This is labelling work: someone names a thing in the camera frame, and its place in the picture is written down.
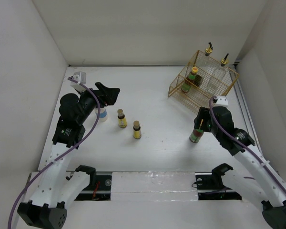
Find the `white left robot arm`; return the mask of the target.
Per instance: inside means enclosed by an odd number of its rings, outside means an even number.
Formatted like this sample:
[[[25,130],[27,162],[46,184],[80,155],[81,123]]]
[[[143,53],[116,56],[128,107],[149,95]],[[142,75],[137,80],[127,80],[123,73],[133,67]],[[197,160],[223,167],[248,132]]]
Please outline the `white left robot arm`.
[[[80,165],[66,179],[65,174],[80,144],[92,133],[85,132],[84,122],[94,109],[114,105],[119,88],[109,88],[97,82],[95,90],[80,82],[78,94],[68,93],[60,99],[60,117],[52,139],[51,153],[46,166],[36,175],[38,187],[27,202],[21,202],[17,213],[31,227],[61,229],[68,208],[79,193],[95,187],[96,169]]]

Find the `tall glass cruet gold spout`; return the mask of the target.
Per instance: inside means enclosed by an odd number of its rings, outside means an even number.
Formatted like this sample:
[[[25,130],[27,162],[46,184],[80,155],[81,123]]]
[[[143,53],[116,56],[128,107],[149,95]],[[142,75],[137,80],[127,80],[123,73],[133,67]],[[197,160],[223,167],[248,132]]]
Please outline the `tall glass cruet gold spout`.
[[[208,82],[206,91],[210,94],[210,95],[215,95],[218,87],[221,84],[221,81],[223,80],[224,76],[226,75],[226,69],[225,66],[228,64],[228,57],[229,53],[226,54],[226,56],[220,61],[220,65],[218,67],[216,67],[213,72],[212,75],[210,77],[210,80]]]

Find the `red sauce bottle yellow cap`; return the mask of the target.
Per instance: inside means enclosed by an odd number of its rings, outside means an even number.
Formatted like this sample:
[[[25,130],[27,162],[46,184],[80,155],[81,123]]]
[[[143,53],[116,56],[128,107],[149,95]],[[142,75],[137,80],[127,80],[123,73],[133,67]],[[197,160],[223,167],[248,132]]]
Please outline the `red sauce bottle yellow cap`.
[[[189,72],[189,74],[187,75],[186,79],[184,80],[184,83],[181,87],[181,90],[184,93],[187,93],[190,91],[192,85],[194,84],[194,80],[196,78],[196,75],[198,73],[198,67],[194,66],[191,71]]]

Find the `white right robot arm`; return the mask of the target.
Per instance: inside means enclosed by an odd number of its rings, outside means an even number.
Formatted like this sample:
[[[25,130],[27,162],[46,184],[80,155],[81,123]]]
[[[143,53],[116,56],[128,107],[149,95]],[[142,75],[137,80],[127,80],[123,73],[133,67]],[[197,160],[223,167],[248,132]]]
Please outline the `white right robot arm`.
[[[234,126],[230,111],[223,106],[200,107],[194,127],[212,133],[255,181],[250,183],[232,166],[223,163],[212,169],[212,185],[234,190],[262,212],[271,228],[286,229],[286,182],[260,153],[252,137]]]

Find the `red sauce bottle green label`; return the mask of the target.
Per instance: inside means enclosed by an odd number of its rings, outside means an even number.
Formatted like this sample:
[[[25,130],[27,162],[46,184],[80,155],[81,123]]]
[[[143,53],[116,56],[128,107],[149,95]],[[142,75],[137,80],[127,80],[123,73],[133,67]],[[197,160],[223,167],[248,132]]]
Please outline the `red sauce bottle green label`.
[[[201,137],[203,136],[204,131],[201,129],[203,121],[204,120],[202,119],[201,122],[200,122],[199,128],[198,129],[194,129],[192,131],[192,133],[190,134],[189,139],[190,139],[191,142],[198,143],[200,141]]]

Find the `short glass cruet gold spout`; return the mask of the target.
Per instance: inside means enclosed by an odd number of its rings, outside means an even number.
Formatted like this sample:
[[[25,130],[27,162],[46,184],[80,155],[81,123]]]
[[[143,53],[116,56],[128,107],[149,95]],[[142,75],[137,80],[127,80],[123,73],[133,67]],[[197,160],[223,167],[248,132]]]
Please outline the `short glass cruet gold spout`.
[[[209,61],[210,61],[210,55],[213,51],[212,43],[208,43],[208,47],[202,51],[198,51],[196,58],[195,58],[195,66],[198,67],[198,74],[196,75],[196,78],[194,80],[194,85],[197,87],[200,87],[203,82],[203,74],[207,71]]]

